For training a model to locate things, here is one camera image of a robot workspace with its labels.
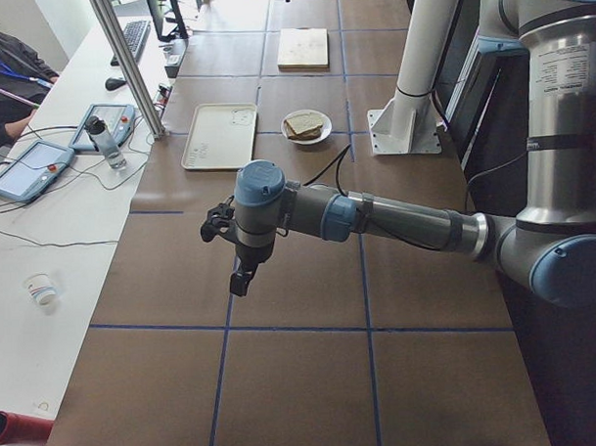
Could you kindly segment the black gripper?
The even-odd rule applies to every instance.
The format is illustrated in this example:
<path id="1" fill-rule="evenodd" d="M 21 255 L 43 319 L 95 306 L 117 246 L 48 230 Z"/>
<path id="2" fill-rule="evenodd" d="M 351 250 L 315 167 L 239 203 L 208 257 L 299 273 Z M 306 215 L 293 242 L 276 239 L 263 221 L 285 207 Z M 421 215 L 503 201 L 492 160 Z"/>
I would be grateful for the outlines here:
<path id="1" fill-rule="evenodd" d="M 235 251 L 239 257 L 238 271 L 230 277 L 230 291 L 236 296 L 246 296 L 248 293 L 247 275 L 253 275 L 258 265 L 264 263 L 273 254 L 273 244 L 264 246 L 248 246 L 236 244 Z"/>

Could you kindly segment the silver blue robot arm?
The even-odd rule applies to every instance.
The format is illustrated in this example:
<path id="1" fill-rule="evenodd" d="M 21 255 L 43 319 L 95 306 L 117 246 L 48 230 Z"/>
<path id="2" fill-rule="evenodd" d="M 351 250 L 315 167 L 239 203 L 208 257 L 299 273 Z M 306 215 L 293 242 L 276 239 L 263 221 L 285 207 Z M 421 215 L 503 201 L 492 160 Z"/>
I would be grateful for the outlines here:
<path id="1" fill-rule="evenodd" d="M 257 159 L 216 222 L 238 256 L 233 294 L 247 293 L 280 231 L 297 231 L 462 252 L 558 306 L 596 301 L 596 0 L 481 0 L 478 25 L 481 52 L 529 56 L 526 207 L 515 217 L 422 207 L 290 181 Z"/>

